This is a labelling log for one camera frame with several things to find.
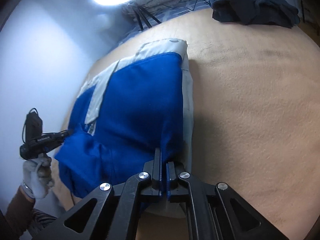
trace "blue and white jacket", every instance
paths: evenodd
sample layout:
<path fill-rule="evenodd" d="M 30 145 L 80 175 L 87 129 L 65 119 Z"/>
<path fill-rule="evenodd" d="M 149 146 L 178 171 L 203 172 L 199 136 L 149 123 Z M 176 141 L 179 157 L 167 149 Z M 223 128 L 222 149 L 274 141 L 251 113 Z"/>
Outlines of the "blue and white jacket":
<path fill-rule="evenodd" d="M 55 158 L 62 182 L 75 196 L 85 197 L 103 182 L 125 182 L 153 160 L 157 147 L 164 166 L 179 158 L 190 171 L 193 101 L 187 43 L 153 41 L 111 64 L 81 88 L 68 128 L 74 133 Z"/>

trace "metal screw cap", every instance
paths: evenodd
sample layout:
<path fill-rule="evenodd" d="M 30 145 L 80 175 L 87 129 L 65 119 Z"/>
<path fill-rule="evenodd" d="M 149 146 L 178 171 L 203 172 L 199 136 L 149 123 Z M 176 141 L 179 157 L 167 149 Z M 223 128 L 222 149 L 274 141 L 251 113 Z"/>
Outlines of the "metal screw cap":
<path fill-rule="evenodd" d="M 218 188 L 221 189 L 221 190 L 226 190 L 228 188 L 228 185 L 224 182 L 220 182 L 218 184 Z"/>
<path fill-rule="evenodd" d="M 189 173 L 187 173 L 187 172 L 182 172 L 182 173 L 180 173 L 180 178 L 182 178 L 182 179 L 188 179 L 188 178 L 190 178 L 190 174 Z"/>
<path fill-rule="evenodd" d="M 149 177 L 149 173 L 147 173 L 145 171 L 139 173 L 140 179 L 146 179 L 147 177 Z"/>
<path fill-rule="evenodd" d="M 109 183 L 102 183 L 100 185 L 100 189 L 103 191 L 109 190 L 111 188 L 111 185 Z"/>

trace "dark blue towel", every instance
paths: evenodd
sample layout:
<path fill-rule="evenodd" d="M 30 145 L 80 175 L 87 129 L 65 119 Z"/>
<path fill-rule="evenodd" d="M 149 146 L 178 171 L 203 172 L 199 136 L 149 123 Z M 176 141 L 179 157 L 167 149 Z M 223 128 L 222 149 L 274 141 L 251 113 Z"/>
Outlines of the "dark blue towel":
<path fill-rule="evenodd" d="M 212 18 L 220 22 L 279 25 L 292 28 L 300 22 L 298 9 L 285 0 L 210 0 Z"/>
<path fill-rule="evenodd" d="M 167 52 L 113 73 L 93 136 L 84 121 L 95 87 L 77 99 L 68 127 L 74 133 L 55 156 L 61 181 L 75 196 L 85 197 L 102 182 L 125 182 L 153 160 L 156 148 L 164 165 L 182 151 L 181 61 Z"/>

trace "white glove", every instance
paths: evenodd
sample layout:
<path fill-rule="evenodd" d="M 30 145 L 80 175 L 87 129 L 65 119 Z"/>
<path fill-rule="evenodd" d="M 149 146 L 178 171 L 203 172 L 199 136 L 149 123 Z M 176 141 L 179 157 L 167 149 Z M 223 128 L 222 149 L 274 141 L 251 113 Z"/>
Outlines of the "white glove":
<path fill-rule="evenodd" d="M 30 198 L 42 199 L 48 194 L 49 188 L 54 186 L 50 165 L 51 158 L 46 154 L 23 163 L 21 187 Z"/>

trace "brown sleeve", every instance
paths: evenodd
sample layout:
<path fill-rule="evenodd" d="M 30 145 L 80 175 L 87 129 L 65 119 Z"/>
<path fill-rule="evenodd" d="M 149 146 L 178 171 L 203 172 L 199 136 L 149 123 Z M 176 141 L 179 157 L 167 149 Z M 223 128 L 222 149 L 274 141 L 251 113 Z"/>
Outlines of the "brown sleeve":
<path fill-rule="evenodd" d="M 34 204 L 35 202 L 30 202 L 26 199 L 19 187 L 5 215 L 8 224 L 17 237 L 22 236 L 24 231 L 27 230 L 31 222 L 31 210 Z"/>

